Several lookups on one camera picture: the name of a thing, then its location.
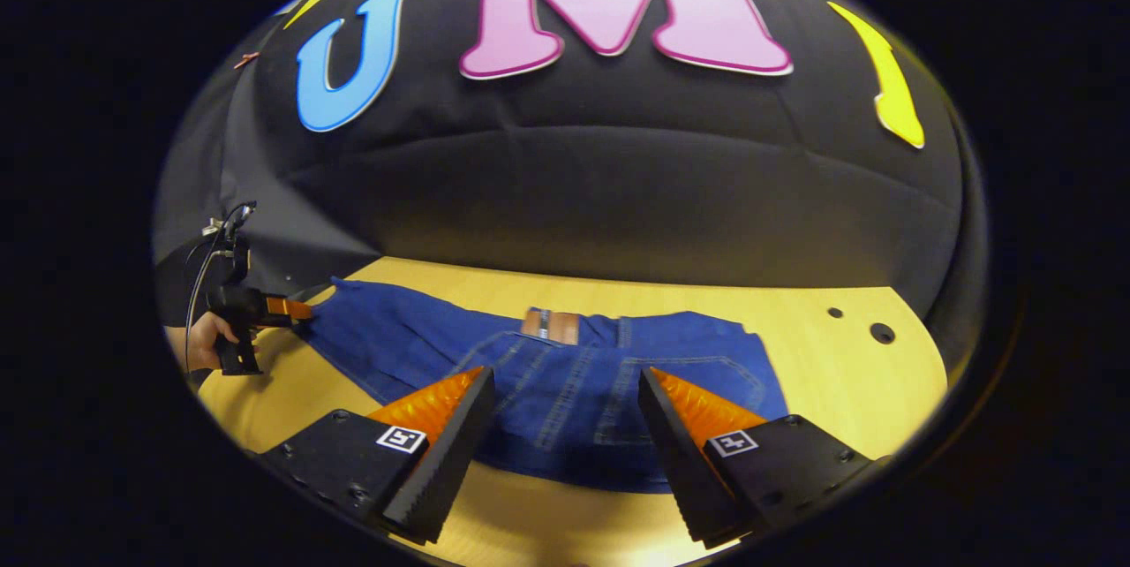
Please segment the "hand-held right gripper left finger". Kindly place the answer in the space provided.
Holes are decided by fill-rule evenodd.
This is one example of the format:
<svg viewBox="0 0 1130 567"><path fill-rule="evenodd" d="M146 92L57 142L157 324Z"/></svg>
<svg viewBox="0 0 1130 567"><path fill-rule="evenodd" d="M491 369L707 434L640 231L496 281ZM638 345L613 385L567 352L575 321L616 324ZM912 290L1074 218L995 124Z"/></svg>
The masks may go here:
<svg viewBox="0 0 1130 567"><path fill-rule="evenodd" d="M259 457L344 518L416 544L436 542L492 427L494 377L477 367L370 415L334 409Z"/></svg>

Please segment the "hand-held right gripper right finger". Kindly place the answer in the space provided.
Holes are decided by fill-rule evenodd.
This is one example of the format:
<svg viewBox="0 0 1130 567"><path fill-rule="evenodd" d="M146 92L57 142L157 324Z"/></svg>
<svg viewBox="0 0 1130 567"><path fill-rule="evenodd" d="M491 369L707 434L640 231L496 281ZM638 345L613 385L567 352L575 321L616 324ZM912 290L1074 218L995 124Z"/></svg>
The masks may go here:
<svg viewBox="0 0 1130 567"><path fill-rule="evenodd" d="M683 523L707 549L831 511L890 463L802 415L768 420L666 370L642 370L637 399Z"/></svg>

